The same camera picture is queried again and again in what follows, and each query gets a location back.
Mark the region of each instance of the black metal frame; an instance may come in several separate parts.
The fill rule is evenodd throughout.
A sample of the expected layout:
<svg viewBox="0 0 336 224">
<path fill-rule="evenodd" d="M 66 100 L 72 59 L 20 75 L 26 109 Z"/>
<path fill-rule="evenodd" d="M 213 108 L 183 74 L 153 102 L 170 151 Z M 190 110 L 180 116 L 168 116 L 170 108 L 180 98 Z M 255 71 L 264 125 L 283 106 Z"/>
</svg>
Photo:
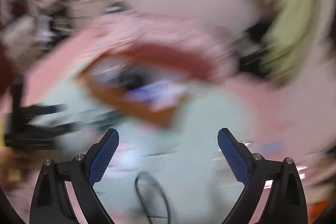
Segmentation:
<svg viewBox="0 0 336 224">
<path fill-rule="evenodd" d="M 38 217 L 35 215 L 41 214 L 48 217 L 48 223 L 61 223 L 64 221 L 65 223 L 78 223 L 76 216 L 71 209 L 71 205 L 68 199 L 68 195 L 66 193 L 66 189 L 64 186 L 64 180 L 70 180 L 73 182 L 73 187 L 77 196 L 77 199 L 82 207 L 83 211 L 86 211 L 84 214 L 88 220 L 89 224 L 96 224 L 96 223 L 106 223 L 112 224 L 113 221 L 110 219 L 106 211 L 104 210 L 103 206 L 101 205 L 99 199 L 97 198 L 92 186 L 89 184 L 87 180 L 87 176 L 85 174 L 85 161 L 89 155 L 86 155 L 86 158 L 83 161 L 78 161 L 76 159 L 66 162 L 55 164 L 51 162 L 50 165 L 44 165 L 41 174 L 39 177 L 39 181 L 37 183 L 36 190 L 34 192 L 33 198 L 33 207 L 32 207 L 32 218 L 31 223 L 38 224 L 38 223 L 45 223 L 40 222 Z M 288 198 L 284 197 L 284 186 L 286 185 L 286 189 L 288 186 L 286 181 L 288 180 L 289 174 L 294 176 L 295 187 L 294 192 L 296 191 L 299 199 L 300 204 L 302 205 L 302 191 L 300 185 L 298 184 L 298 174 L 297 171 L 294 170 L 295 164 L 291 164 L 290 166 L 286 164 L 284 161 L 283 163 L 277 162 L 272 163 L 270 161 L 265 160 L 262 158 L 260 161 L 256 162 L 253 158 L 251 159 L 251 155 L 247 152 L 246 154 L 246 162 L 249 162 L 251 168 L 254 170 L 253 174 L 251 175 L 250 183 L 245 187 L 242 195 L 240 196 L 237 204 L 231 211 L 231 213 L 227 216 L 224 223 L 243 223 L 247 224 L 248 219 L 252 216 L 252 209 L 255 208 L 257 204 L 257 200 L 259 200 L 261 193 L 261 182 L 258 179 L 255 179 L 257 174 L 262 176 L 264 180 L 265 177 L 272 177 L 273 173 L 276 173 L 277 176 L 274 178 L 275 183 L 271 189 L 271 194 L 268 198 L 266 208 L 263 212 L 261 220 L 258 222 L 259 224 L 268 224 L 268 223 L 291 223 L 291 222 L 283 222 L 286 221 L 286 217 L 288 214 L 294 214 L 297 216 L 296 222 L 297 224 L 306 223 L 306 212 L 303 207 L 298 208 L 299 211 L 294 210 L 293 207 L 288 206 Z M 45 186 L 49 185 L 49 190 L 45 192 Z M 47 203 L 43 203 L 41 200 L 44 198 L 40 198 L 41 195 L 45 195 Z M 50 201 L 49 197 L 56 198 L 54 201 Z M 58 210 L 62 213 L 60 219 L 50 219 L 50 217 L 54 214 L 48 212 L 49 208 L 53 208 L 53 210 Z M 330 204 L 327 206 L 326 210 L 322 213 L 322 215 L 316 220 L 316 224 L 332 224 L 335 223 L 335 212 L 336 212 L 336 193 L 334 193 L 333 199 Z M 5 194 L 0 189 L 0 220 L 3 224 L 24 224 L 23 220 L 17 215 L 15 210 L 10 205 L 9 201 L 7 200 Z"/>
</svg>

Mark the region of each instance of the blue object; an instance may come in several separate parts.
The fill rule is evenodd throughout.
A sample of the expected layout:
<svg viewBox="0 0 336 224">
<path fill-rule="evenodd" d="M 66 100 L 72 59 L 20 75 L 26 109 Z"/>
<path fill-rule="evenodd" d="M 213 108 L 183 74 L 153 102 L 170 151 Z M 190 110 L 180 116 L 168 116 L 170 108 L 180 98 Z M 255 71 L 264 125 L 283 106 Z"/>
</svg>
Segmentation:
<svg viewBox="0 0 336 224">
<path fill-rule="evenodd" d="M 217 139 L 219 148 L 221 149 L 227 163 L 235 175 L 236 180 L 242 182 L 244 186 L 246 186 L 249 181 L 249 168 L 247 163 L 239 154 L 237 148 L 224 130 L 219 131 Z"/>
<path fill-rule="evenodd" d="M 118 145 L 119 145 L 119 134 L 118 131 L 110 129 L 113 131 L 105 143 L 102 145 L 95 158 L 92 160 L 89 167 L 88 181 L 91 187 L 96 182 L 100 182 L 109 166 L 109 163 L 114 155 Z"/>
</svg>

